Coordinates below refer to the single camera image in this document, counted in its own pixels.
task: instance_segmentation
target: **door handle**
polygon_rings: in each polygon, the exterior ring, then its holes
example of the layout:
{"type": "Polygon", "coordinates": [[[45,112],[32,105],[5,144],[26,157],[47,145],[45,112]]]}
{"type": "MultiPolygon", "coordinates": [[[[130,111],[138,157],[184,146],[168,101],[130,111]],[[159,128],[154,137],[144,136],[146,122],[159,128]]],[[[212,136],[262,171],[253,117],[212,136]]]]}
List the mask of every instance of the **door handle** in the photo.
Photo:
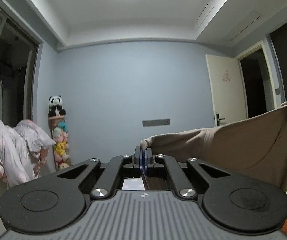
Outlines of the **door handle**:
{"type": "Polygon", "coordinates": [[[226,120],[226,118],[220,118],[219,114],[216,114],[216,122],[217,122],[217,126],[220,126],[220,121],[221,120],[226,120]]]}

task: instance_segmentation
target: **stuffed animal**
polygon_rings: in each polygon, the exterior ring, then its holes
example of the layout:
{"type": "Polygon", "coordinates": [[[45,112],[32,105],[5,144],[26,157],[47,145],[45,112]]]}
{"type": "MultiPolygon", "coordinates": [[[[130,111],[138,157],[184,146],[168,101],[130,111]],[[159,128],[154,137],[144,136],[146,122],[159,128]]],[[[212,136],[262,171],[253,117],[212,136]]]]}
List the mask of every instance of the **stuffed animal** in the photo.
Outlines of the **stuffed animal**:
{"type": "Polygon", "coordinates": [[[49,98],[49,117],[65,115],[66,111],[62,108],[61,96],[52,96],[49,98]]]}
{"type": "Polygon", "coordinates": [[[62,156],[66,153],[66,142],[62,142],[62,143],[57,143],[57,146],[56,146],[56,150],[55,152],[62,156]]]}
{"type": "Polygon", "coordinates": [[[68,134],[65,131],[62,131],[61,136],[62,136],[62,140],[67,143],[68,142],[68,134]]]}
{"type": "Polygon", "coordinates": [[[70,156],[68,154],[66,154],[66,153],[64,155],[62,155],[62,160],[64,162],[66,162],[69,158],[70,158],[70,156]]]}
{"type": "Polygon", "coordinates": [[[58,165],[60,165],[61,163],[63,163],[62,158],[61,158],[58,154],[56,154],[56,153],[54,153],[54,159],[55,159],[55,161],[56,161],[56,163],[57,163],[58,165]]]}
{"type": "Polygon", "coordinates": [[[59,127],[56,127],[53,129],[52,135],[54,138],[60,137],[61,134],[62,134],[62,130],[59,127]]]}
{"type": "Polygon", "coordinates": [[[70,165],[69,165],[68,163],[61,163],[61,164],[59,165],[59,170],[66,169],[66,168],[68,168],[68,167],[70,167],[70,165]]]}
{"type": "Polygon", "coordinates": [[[58,123],[58,127],[59,127],[61,130],[65,131],[65,132],[68,132],[68,125],[67,125],[66,122],[60,122],[60,123],[58,123]]]}
{"type": "Polygon", "coordinates": [[[55,138],[53,138],[53,140],[55,141],[55,142],[63,142],[63,137],[62,136],[60,136],[60,137],[55,137],[55,138]]]}

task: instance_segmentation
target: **door frame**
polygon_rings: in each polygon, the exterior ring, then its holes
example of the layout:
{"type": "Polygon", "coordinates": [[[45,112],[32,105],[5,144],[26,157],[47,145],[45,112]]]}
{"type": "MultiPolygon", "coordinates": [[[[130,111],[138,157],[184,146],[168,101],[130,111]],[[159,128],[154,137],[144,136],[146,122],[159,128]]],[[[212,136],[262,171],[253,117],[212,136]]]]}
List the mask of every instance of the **door frame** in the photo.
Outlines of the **door frame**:
{"type": "Polygon", "coordinates": [[[38,42],[30,33],[28,33],[19,23],[17,23],[8,13],[6,13],[0,6],[0,17],[2,17],[2,27],[0,27],[0,35],[5,27],[8,25],[10,28],[14,29],[17,35],[30,46],[30,59],[27,64],[27,71],[25,77],[25,89],[24,89],[24,119],[32,119],[32,95],[33,95],[33,82],[34,74],[37,62],[37,52],[40,46],[38,42]]]}
{"type": "MultiPolygon", "coordinates": [[[[235,56],[235,59],[237,59],[239,61],[240,72],[241,72],[242,80],[243,80],[244,78],[243,78],[243,73],[242,73],[240,60],[242,60],[245,57],[251,55],[252,53],[256,52],[259,49],[262,49],[264,57],[265,57],[265,60],[266,60],[268,73],[269,73],[269,79],[270,79],[270,86],[271,86],[271,90],[272,90],[273,105],[274,105],[274,108],[277,108],[276,90],[275,90],[275,86],[274,86],[274,83],[273,83],[273,76],[272,76],[271,66],[270,66],[270,63],[269,63],[269,60],[268,60],[267,50],[266,50],[266,48],[264,46],[263,40],[258,41],[256,44],[252,45],[248,49],[246,49],[243,52],[239,53],[237,56],[235,56]]],[[[244,84],[244,93],[245,93],[245,98],[247,98],[246,97],[247,94],[246,94],[246,91],[245,91],[245,84],[244,84]]]]}

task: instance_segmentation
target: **white comforter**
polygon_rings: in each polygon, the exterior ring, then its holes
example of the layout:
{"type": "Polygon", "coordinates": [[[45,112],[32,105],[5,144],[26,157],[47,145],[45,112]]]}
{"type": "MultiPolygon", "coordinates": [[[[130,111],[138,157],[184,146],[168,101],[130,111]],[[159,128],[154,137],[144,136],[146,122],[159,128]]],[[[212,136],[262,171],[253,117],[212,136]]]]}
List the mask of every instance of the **white comforter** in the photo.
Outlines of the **white comforter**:
{"type": "Polygon", "coordinates": [[[0,120],[0,165],[9,187],[36,179],[34,167],[40,165],[40,150],[54,145],[47,133],[31,120],[23,120],[16,127],[0,120]]]}

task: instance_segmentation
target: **white ceiling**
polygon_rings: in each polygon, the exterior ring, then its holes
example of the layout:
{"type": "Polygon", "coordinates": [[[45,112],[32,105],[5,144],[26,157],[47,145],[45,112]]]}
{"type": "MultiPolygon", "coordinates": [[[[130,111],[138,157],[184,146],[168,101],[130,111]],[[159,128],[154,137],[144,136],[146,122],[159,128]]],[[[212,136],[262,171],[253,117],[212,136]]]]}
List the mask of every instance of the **white ceiling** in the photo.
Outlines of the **white ceiling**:
{"type": "Polygon", "coordinates": [[[287,0],[27,0],[27,2],[58,38],[61,43],[58,45],[59,49],[138,39],[197,40],[233,46],[245,34],[249,34],[287,5],[287,0]],[[252,10],[258,11],[261,17],[241,35],[232,41],[226,41],[226,35],[252,10]]]}

